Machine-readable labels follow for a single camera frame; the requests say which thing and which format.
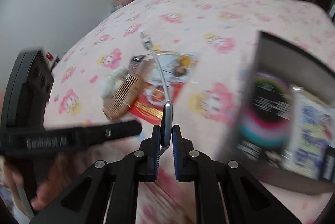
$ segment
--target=bed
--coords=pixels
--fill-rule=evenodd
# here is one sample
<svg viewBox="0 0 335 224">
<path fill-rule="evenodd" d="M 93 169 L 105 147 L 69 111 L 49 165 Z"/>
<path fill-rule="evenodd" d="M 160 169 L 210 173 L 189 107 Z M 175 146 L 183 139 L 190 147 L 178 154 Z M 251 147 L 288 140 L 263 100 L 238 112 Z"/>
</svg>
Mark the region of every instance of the bed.
<svg viewBox="0 0 335 224">
<path fill-rule="evenodd" d="M 239 106 L 241 72 L 253 59 L 259 30 L 291 41 L 335 69 L 335 28 L 314 4 L 293 0 L 135 0 L 78 41 L 55 67 L 46 128 L 108 123 L 102 112 L 99 81 L 120 66 L 128 67 L 132 56 L 146 54 L 139 29 L 145 30 L 161 51 L 198 54 L 191 79 L 174 103 L 174 124 L 180 125 L 183 137 L 192 140 L 196 149 L 213 159 Z M 192 99 L 208 93 L 218 98 L 217 106 L 203 115 Z M 152 131 L 152 124 L 141 122 L 139 137 L 76 155 L 76 172 L 80 174 L 97 159 L 119 160 L 138 149 Z M 160 159 L 157 182 L 140 185 L 137 223 L 195 222 L 193 185 L 175 181 L 172 159 L 172 150 L 167 150 Z M 332 195 L 308 196 L 264 185 L 304 224 L 316 220 Z"/>
</svg>

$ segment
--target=red object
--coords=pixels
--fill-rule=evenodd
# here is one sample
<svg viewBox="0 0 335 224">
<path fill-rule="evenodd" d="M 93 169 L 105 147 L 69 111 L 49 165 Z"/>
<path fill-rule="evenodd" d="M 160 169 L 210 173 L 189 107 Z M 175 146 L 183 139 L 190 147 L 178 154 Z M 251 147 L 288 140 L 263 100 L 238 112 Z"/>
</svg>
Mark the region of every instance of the red object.
<svg viewBox="0 0 335 224">
<path fill-rule="evenodd" d="M 45 56 L 48 58 L 49 61 L 52 61 L 54 59 L 50 52 L 45 53 Z"/>
</svg>

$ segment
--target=cardboard box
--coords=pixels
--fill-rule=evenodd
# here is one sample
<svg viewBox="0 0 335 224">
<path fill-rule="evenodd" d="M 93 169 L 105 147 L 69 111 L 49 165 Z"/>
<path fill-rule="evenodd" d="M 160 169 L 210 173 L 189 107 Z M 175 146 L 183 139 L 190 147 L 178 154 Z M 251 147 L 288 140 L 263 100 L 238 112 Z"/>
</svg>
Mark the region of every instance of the cardboard box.
<svg viewBox="0 0 335 224">
<path fill-rule="evenodd" d="M 217 158 L 222 162 L 237 160 L 258 180 L 287 190 L 310 195 L 333 191 L 335 186 L 331 182 L 313 180 L 273 167 L 262 160 L 251 160 L 237 149 L 241 136 L 242 116 L 247 106 L 253 102 L 255 80 L 257 72 L 260 71 L 268 72 L 287 83 L 303 87 L 326 104 L 334 106 L 335 73 L 301 48 L 276 36 L 260 32 L 254 63 L 251 67 L 249 81 L 245 86 L 237 119 Z"/>
</svg>

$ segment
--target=floral patterned bedding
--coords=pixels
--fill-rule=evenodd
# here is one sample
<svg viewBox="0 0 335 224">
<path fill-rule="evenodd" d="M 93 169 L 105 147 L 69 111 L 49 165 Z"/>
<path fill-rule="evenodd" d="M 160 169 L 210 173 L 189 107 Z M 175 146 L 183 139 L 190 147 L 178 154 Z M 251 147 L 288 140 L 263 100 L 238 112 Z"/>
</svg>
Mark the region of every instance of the floral patterned bedding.
<svg viewBox="0 0 335 224">
<path fill-rule="evenodd" d="M 82 38 L 54 69 L 46 128 L 108 123 L 102 112 L 99 81 L 120 66 L 128 67 L 132 56 L 146 54 L 139 29 L 162 51 L 199 53 L 191 79 L 174 104 L 174 124 L 180 125 L 183 137 L 192 140 L 196 149 L 213 159 L 239 105 L 241 73 L 252 62 L 259 30 L 291 41 L 335 68 L 335 29 L 314 4 L 293 0 L 135 0 Z M 106 146 L 123 154 L 138 149 L 152 131 L 150 123 L 141 121 L 144 131 L 139 137 L 103 145 L 104 152 L 96 155 L 108 158 Z M 93 158 L 78 163 L 78 173 Z M 302 223 L 313 222 L 331 196 L 308 196 L 264 185 Z M 137 223 L 184 223 L 185 216 L 195 222 L 194 188 L 191 183 L 175 181 L 172 149 L 160 159 L 156 184 L 141 184 L 137 214 Z"/>
</svg>

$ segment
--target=snack package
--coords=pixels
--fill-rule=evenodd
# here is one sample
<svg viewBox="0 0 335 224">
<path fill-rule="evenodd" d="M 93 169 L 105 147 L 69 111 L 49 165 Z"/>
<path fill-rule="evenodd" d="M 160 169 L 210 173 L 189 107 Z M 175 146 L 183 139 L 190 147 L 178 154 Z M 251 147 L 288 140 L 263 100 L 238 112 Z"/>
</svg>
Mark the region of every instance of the snack package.
<svg viewBox="0 0 335 224">
<path fill-rule="evenodd" d="M 282 79 L 258 72 L 251 102 L 242 113 L 237 149 L 252 160 L 281 167 L 290 136 L 291 92 Z"/>
<path fill-rule="evenodd" d="M 293 87 L 292 137 L 283 167 L 318 179 L 324 153 L 334 142 L 334 111 L 301 87 Z"/>
<path fill-rule="evenodd" d="M 163 70 L 171 102 L 177 99 L 183 86 L 189 81 L 198 61 L 198 55 L 192 52 L 157 52 Z M 160 125 L 165 105 L 161 77 L 157 65 L 151 56 L 145 58 L 143 72 L 144 87 L 130 112 L 144 120 Z"/>
</svg>

